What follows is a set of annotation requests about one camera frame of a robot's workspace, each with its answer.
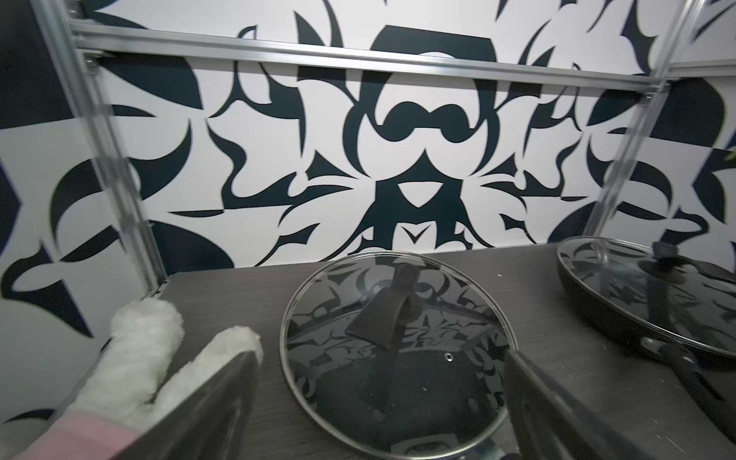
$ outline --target black frying pan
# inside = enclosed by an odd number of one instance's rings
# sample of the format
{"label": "black frying pan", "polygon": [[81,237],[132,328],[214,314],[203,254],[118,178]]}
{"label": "black frying pan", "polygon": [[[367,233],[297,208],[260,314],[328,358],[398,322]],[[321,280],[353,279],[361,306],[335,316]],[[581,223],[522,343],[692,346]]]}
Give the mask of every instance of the black frying pan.
{"label": "black frying pan", "polygon": [[668,364],[683,387],[736,443],[736,408],[701,370],[736,368],[736,275],[677,254],[606,238],[559,244],[557,268],[574,306],[593,326]]}

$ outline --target aluminum frame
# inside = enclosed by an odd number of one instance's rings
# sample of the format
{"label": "aluminum frame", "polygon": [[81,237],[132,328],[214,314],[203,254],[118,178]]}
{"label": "aluminum frame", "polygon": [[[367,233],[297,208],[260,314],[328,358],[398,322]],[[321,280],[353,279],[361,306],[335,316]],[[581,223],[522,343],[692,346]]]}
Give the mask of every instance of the aluminum frame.
{"label": "aluminum frame", "polygon": [[80,50],[355,68],[646,93],[648,95],[634,112],[625,141],[585,227],[585,235],[598,236],[615,213],[619,193],[636,166],[638,150],[656,123],[667,97],[668,80],[736,75],[736,60],[672,63],[686,46],[705,3],[706,0],[683,1],[678,18],[663,40],[654,71],[650,76],[642,77],[105,26],[92,20],[72,18],[75,12],[70,12],[65,0],[32,0],[67,99],[75,116],[85,121],[96,152],[96,170],[103,186],[110,192],[121,225],[121,240],[132,253],[149,293],[155,291],[166,274],[117,141],[110,108],[104,103],[106,98],[94,72],[85,67],[85,58]]}
{"label": "aluminum frame", "polygon": [[91,20],[70,21],[69,26],[74,33],[74,41],[78,48],[95,51],[357,68],[392,73],[510,80],[636,92],[656,91],[659,83],[655,78],[635,75],[132,29],[105,26]]}
{"label": "aluminum frame", "polygon": [[668,78],[736,77],[736,59],[673,63]]}
{"label": "aluminum frame", "polygon": [[74,45],[68,25],[69,10],[63,0],[30,3],[71,112],[85,126],[95,155],[93,165],[110,198],[121,243],[141,278],[144,292],[154,294],[166,278],[166,271],[111,123],[112,110],[97,83],[96,61]]}
{"label": "aluminum frame", "polygon": [[680,14],[670,28],[652,77],[659,81],[657,91],[638,104],[629,127],[626,139],[620,145],[613,164],[607,173],[601,195],[598,197],[583,235],[600,236],[606,223],[613,217],[618,207],[618,196],[637,165],[637,153],[642,142],[650,134],[665,105],[668,94],[668,78],[672,60],[679,56],[689,43],[700,12],[707,0],[685,0]]}

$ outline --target pot lid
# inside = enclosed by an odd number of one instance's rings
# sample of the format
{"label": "pot lid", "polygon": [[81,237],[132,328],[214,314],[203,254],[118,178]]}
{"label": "pot lid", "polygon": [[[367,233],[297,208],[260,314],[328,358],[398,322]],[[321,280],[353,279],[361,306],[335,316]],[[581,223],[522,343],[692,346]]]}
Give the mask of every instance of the pot lid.
{"label": "pot lid", "polygon": [[559,244],[561,265],[606,304],[675,339],[736,355],[736,276],[711,263],[607,238]]}
{"label": "pot lid", "polygon": [[385,459],[470,450],[506,416],[501,372],[516,348],[483,289],[448,265],[397,251],[329,263],[283,319],[281,364],[305,411]]}

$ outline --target dark wooden table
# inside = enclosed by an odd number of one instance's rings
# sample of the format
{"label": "dark wooden table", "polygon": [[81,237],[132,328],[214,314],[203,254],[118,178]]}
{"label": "dark wooden table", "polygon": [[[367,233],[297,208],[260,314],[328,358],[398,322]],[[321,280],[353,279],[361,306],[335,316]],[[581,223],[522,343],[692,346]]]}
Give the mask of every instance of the dark wooden table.
{"label": "dark wooden table", "polygon": [[[520,349],[604,422],[658,459],[736,459],[723,436],[665,366],[632,355],[580,320],[559,283],[552,245],[446,252],[435,258],[473,278],[509,318]],[[265,359],[244,459],[359,459],[302,413],[278,357],[281,318],[292,294],[322,263],[178,273],[161,296],[184,317],[185,338],[171,370],[220,330],[247,325]],[[708,372],[736,403],[736,373]],[[507,420],[493,439],[518,451]]]}

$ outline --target black and white mural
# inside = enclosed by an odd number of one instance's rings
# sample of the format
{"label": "black and white mural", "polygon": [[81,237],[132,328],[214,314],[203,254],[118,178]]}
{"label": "black and white mural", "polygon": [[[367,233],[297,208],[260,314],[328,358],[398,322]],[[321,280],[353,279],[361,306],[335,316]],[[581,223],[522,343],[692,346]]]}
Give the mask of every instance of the black and white mural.
{"label": "black and white mural", "polygon": [[0,458],[37,436],[143,286],[25,1],[0,6]]}
{"label": "black and white mural", "polygon": [[736,78],[672,84],[605,236],[736,270]]}
{"label": "black and white mural", "polygon": [[[671,1],[85,2],[104,24],[647,74]],[[169,272],[579,234],[638,95],[117,54],[102,81]]]}

